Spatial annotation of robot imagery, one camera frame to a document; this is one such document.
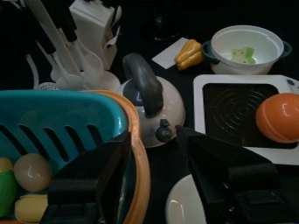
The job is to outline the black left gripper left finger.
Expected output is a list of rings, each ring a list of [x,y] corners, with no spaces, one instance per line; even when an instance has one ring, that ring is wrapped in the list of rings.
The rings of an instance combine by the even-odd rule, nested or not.
[[[40,224],[117,224],[129,155],[125,130],[59,170]]]

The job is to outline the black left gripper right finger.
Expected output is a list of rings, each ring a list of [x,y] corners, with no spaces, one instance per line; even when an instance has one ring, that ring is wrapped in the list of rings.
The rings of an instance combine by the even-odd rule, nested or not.
[[[200,195],[207,224],[299,222],[275,164],[253,151],[193,129],[176,128],[177,144]]]

